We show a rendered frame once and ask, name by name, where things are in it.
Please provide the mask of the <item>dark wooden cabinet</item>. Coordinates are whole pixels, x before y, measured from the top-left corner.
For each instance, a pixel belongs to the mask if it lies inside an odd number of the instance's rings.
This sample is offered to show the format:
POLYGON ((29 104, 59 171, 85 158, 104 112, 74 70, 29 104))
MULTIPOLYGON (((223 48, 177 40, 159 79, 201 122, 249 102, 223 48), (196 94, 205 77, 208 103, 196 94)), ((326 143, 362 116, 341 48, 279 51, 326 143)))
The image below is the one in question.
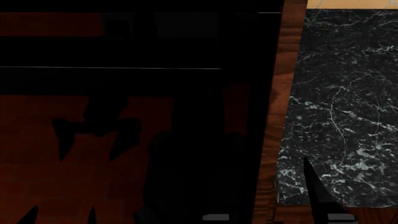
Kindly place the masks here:
POLYGON ((0 0, 0 224, 252 224, 281 6, 0 0))

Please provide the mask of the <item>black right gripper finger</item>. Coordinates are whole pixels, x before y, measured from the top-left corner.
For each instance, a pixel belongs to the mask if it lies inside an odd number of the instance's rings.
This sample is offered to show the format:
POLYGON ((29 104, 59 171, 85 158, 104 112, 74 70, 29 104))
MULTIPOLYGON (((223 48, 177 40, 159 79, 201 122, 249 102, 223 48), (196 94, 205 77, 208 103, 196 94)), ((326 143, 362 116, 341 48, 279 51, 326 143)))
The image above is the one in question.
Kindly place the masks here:
POLYGON ((330 196, 307 157, 303 158, 303 171, 314 224, 328 224, 326 209, 330 203, 330 196))
POLYGON ((278 178, 275 177, 274 179, 274 191, 275 191, 275 197, 274 197, 274 203, 273 203, 273 209, 272 209, 272 218, 271 218, 271 224, 275 224, 275 213, 276 213, 276 208, 277 208, 277 204, 279 201, 279 193, 278 193, 278 178))

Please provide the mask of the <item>brown wooden base cabinet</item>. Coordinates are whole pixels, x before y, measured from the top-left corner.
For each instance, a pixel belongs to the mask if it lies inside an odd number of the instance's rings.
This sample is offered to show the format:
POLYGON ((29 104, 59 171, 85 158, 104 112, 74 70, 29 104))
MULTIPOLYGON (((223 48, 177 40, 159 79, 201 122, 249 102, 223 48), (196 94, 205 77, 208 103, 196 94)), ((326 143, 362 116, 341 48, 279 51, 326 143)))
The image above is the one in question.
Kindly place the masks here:
POLYGON ((348 208, 359 224, 398 224, 398 208, 348 208))

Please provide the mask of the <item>brown wooden side panel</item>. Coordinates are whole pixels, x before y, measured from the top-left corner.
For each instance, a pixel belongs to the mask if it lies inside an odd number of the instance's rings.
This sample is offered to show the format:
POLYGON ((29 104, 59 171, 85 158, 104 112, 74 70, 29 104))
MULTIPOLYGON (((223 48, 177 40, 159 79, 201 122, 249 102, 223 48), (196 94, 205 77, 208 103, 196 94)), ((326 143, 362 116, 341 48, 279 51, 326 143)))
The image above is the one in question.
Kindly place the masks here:
POLYGON ((271 224, 277 205, 276 163, 308 0, 285 0, 264 132, 252 224, 271 224))

